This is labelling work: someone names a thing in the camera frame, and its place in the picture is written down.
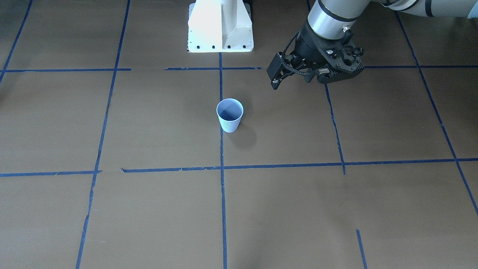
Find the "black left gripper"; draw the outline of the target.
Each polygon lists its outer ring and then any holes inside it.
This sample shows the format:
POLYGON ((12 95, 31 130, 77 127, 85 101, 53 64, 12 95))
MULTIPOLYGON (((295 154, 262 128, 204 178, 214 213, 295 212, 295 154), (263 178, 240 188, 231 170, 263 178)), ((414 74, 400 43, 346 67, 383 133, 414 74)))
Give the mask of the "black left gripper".
POLYGON ((308 22, 291 39, 294 41, 292 53, 286 49, 276 53, 267 68, 270 85, 277 90, 289 75, 302 75, 309 83, 317 78, 319 83, 329 84, 355 78, 365 67, 361 61, 364 50, 352 41, 350 27, 342 29, 343 37, 329 40, 317 35, 308 22))

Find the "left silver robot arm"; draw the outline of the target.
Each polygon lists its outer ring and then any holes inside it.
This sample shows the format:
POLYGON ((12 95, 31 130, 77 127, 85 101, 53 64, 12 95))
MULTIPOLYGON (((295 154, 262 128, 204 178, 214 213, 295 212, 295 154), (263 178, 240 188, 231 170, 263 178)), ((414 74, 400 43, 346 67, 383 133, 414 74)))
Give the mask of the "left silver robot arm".
MULTIPOLYGON (((294 74, 307 83, 317 78, 321 84, 359 75, 364 70, 364 50, 354 45, 351 28, 368 4, 368 0, 316 0, 301 29, 267 68, 273 90, 294 74)), ((381 0, 380 4, 422 17, 477 17, 476 0, 381 0)))

